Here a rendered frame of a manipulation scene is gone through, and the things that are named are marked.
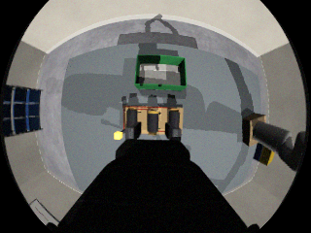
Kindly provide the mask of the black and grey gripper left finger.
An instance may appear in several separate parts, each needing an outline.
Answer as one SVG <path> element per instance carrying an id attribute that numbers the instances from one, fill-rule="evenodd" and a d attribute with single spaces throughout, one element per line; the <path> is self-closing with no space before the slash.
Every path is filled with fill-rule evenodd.
<path id="1" fill-rule="evenodd" d="M 125 127 L 125 140 L 127 139 L 139 139 L 141 135 L 142 122 L 137 121 L 130 127 Z"/>

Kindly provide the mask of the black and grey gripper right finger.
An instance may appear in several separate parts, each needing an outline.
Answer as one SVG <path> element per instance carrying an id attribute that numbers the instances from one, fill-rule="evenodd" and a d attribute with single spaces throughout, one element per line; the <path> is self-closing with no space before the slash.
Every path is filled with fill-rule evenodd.
<path id="1" fill-rule="evenodd" d="M 176 128 L 169 122 L 165 122 L 165 136 L 169 140 L 177 140 L 181 142 L 182 129 Z"/>

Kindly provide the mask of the green open-top box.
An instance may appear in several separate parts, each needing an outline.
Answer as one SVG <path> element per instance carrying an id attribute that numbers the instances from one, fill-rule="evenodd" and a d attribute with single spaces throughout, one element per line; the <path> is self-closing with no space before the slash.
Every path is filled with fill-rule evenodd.
<path id="1" fill-rule="evenodd" d="M 170 55 L 137 54 L 134 85 L 137 89 L 182 91 L 187 87 L 186 59 Z"/>

